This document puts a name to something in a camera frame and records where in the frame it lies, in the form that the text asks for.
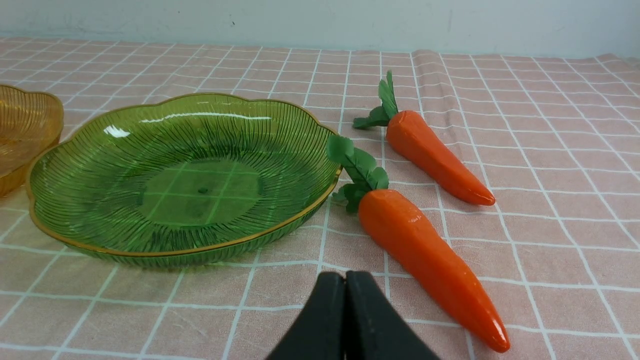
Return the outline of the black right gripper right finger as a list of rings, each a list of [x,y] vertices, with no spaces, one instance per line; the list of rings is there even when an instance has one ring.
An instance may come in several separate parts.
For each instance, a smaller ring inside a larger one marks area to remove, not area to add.
[[[439,359],[393,308],[369,272],[348,271],[345,285],[346,359]]]

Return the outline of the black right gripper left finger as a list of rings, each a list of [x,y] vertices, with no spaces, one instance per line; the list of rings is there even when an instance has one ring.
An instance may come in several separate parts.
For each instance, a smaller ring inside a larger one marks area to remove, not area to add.
[[[342,360],[345,278],[321,272],[301,312],[268,360]]]

